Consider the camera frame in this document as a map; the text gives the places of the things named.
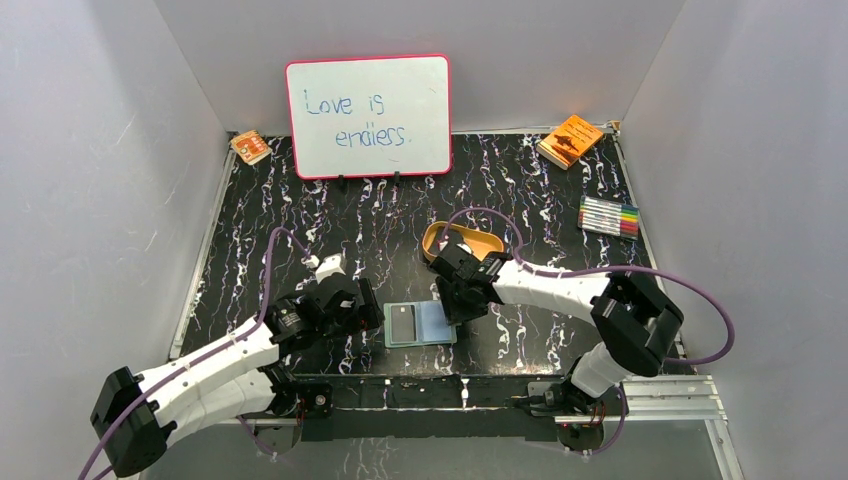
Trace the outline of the aluminium frame rail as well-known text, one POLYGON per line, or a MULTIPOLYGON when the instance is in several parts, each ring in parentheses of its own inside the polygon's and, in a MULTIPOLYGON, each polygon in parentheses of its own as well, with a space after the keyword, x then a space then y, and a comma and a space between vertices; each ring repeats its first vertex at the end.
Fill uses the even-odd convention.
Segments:
MULTIPOLYGON (((532 408, 543 405, 546 410, 551 412, 579 412, 585 415, 601 400, 601 398, 596 400, 586 412, 580 412, 574 407, 546 405, 546 400, 553 396, 552 389, 558 386, 548 388, 542 396, 520 398, 516 403, 520 407, 532 408)), ((570 425, 567 431, 573 437, 571 439, 560 439, 556 442, 576 453, 599 452, 620 435, 623 423, 627 419, 635 421, 719 421, 726 417, 715 385, 707 376, 661 375, 654 378, 639 377, 611 390, 615 390, 620 396, 623 411, 619 420, 615 423, 600 422, 600 427, 605 431, 600 439, 590 440, 585 437, 591 430, 590 425, 570 425)), ((288 414, 300 405, 301 396, 295 406, 281 414, 288 414)), ((247 417, 250 414, 252 413, 220 420, 197 432, 218 424, 241 424, 257 445, 259 451, 271 456, 281 454, 302 441, 292 427, 274 428, 269 434, 261 432, 259 427, 248 420, 247 417)))

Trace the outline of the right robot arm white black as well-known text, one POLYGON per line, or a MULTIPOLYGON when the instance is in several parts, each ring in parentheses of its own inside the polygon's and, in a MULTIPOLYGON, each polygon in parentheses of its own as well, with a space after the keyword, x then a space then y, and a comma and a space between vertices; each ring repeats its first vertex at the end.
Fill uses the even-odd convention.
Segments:
POLYGON ((592 324, 599 343, 570 368, 558 391, 577 414, 590 413, 611 387, 633 376, 657 376, 684 320, 645 269, 544 271, 506 252, 479 259, 457 244, 429 267, 451 324, 481 318, 493 304, 537 307, 592 324))

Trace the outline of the coloured marker pen set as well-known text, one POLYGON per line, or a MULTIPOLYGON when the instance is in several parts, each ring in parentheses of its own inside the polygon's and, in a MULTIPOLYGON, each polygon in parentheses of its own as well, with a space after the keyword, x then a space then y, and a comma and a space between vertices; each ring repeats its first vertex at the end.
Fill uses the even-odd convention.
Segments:
POLYGON ((584 231, 637 240, 640 231, 640 210, 630 204, 582 196, 578 227, 584 231))

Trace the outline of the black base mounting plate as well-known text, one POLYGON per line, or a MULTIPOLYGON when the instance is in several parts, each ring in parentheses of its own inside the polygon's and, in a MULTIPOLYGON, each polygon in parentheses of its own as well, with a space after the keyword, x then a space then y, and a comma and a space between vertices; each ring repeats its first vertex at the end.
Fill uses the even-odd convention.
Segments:
POLYGON ((585 415, 517 405, 518 399, 542 396, 562 381, 551 375, 299 375, 300 407, 247 418, 265 434, 292 427, 304 442, 382 437, 556 442, 573 437, 570 425, 590 425, 585 437, 600 439, 605 432, 600 422, 615 423, 623 411, 615 390, 585 415))

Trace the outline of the orange book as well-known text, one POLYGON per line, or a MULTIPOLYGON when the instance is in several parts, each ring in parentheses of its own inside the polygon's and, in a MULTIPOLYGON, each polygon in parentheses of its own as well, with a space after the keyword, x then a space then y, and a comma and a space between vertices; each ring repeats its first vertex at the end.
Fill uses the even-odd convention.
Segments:
POLYGON ((555 166, 567 170, 603 135, 598 127, 578 115, 571 115, 536 145, 536 151, 555 166))

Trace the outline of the small orange card box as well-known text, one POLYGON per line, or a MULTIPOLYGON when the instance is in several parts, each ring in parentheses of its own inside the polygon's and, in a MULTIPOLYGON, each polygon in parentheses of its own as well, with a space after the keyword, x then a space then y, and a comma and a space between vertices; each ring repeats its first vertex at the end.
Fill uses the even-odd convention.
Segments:
POLYGON ((237 134, 230 146, 246 165, 255 165, 271 154, 271 148, 257 130, 237 134))

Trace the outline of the pink framed whiteboard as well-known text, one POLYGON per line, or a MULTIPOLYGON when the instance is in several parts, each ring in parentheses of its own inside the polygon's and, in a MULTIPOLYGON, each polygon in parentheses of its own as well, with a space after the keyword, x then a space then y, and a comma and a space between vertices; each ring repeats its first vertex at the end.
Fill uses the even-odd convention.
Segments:
POLYGON ((284 75, 299 178, 451 170, 451 65, 446 55, 296 61, 284 75))

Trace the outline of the mint green card holder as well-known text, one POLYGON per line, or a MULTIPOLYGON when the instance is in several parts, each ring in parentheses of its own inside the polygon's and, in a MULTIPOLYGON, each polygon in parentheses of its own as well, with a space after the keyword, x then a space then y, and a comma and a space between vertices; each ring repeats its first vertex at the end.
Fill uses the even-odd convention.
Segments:
POLYGON ((427 345, 452 345, 457 342, 456 327, 448 324, 444 309, 439 300, 386 303, 384 305, 384 316, 384 342, 389 349, 427 345), (417 337, 413 343, 393 344, 390 339, 389 307, 398 304, 410 304, 415 308, 417 337))

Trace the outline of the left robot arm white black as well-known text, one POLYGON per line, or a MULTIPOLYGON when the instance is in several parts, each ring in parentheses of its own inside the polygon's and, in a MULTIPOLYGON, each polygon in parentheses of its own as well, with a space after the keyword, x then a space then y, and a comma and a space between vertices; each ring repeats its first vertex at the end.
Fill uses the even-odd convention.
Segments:
POLYGON ((300 393, 282 361, 315 343, 379 327, 369 279, 332 273, 291 292, 230 334, 190 355, 139 373, 121 367, 101 387, 90 422, 118 478, 152 466, 169 447, 220 420, 245 413, 286 416, 300 393))

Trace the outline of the orange oval tray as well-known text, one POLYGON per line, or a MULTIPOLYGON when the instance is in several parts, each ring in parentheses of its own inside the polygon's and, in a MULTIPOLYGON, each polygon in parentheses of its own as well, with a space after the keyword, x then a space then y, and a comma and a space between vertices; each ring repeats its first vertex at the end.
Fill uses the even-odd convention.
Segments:
POLYGON ((451 224, 445 232, 446 226, 446 221, 436 221, 426 229, 420 246, 425 263, 432 262, 448 244, 464 246, 478 260, 483 260, 491 252, 506 250, 504 242, 494 234, 457 224, 451 224))

